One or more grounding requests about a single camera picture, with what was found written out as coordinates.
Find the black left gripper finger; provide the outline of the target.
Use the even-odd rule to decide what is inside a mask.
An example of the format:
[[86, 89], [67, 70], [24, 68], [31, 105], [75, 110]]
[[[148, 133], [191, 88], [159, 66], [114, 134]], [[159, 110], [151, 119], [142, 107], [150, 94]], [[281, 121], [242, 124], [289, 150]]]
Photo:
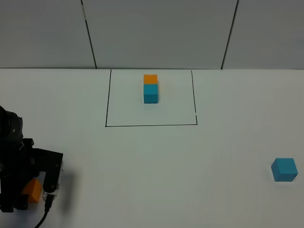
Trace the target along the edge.
[[17, 195], [0, 195], [0, 210], [2, 212], [14, 212]]
[[15, 209], [27, 210], [28, 209], [28, 194], [20, 194], [15, 201]]

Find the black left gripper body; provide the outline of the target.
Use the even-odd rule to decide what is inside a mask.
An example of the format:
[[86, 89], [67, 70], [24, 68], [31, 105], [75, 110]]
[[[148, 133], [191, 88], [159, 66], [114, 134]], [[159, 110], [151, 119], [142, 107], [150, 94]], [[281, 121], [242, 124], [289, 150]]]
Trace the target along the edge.
[[31, 138], [25, 138], [21, 143], [0, 141], [1, 204], [14, 204], [34, 177], [34, 161], [30, 152], [33, 145]]

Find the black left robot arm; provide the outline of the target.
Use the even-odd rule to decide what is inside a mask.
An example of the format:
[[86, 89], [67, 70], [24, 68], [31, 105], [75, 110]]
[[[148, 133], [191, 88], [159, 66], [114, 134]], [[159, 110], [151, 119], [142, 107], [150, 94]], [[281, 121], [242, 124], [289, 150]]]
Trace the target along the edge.
[[28, 208], [22, 192], [39, 174], [31, 153], [33, 141], [24, 144], [22, 127], [21, 117], [0, 108], [0, 210], [5, 213]]

